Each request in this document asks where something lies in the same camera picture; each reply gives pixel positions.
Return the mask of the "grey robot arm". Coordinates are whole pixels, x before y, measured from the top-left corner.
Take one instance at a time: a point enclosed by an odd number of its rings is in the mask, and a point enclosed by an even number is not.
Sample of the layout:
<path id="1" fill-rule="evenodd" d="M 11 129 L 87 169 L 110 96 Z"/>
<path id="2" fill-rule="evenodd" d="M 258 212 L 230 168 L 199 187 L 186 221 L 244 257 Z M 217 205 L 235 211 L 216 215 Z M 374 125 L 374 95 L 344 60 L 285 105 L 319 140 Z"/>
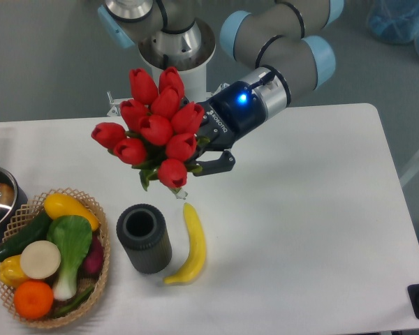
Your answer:
<path id="1" fill-rule="evenodd" d="M 335 54 L 316 32 L 343 7 L 342 1 L 276 1 L 259 15 L 232 13 L 218 36 L 196 17 L 192 1 L 106 1 L 98 16 L 114 42 L 138 47 L 154 75 L 176 68 L 184 100 L 202 105 L 196 152 L 186 163 L 200 176 L 231 170 L 236 141 L 331 78 Z M 217 47 L 251 71 L 207 96 L 206 65 Z"/>

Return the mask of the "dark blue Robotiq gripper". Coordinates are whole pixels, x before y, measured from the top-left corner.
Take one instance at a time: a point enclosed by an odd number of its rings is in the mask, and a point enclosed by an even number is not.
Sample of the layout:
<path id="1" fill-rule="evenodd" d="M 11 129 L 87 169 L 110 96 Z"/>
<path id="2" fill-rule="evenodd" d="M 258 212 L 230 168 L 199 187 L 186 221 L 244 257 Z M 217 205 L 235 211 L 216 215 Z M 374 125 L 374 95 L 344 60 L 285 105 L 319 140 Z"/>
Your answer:
<path id="1" fill-rule="evenodd" d="M 290 89 L 282 74 L 271 66 L 261 66 L 200 102 L 204 117 L 197 132 L 197 152 L 223 152 L 212 161 L 191 161 L 188 172 L 196 177 L 230 172 L 235 157 L 226 149 L 283 111 L 290 101 Z M 179 108 L 189 104 L 195 102 L 185 96 Z"/>

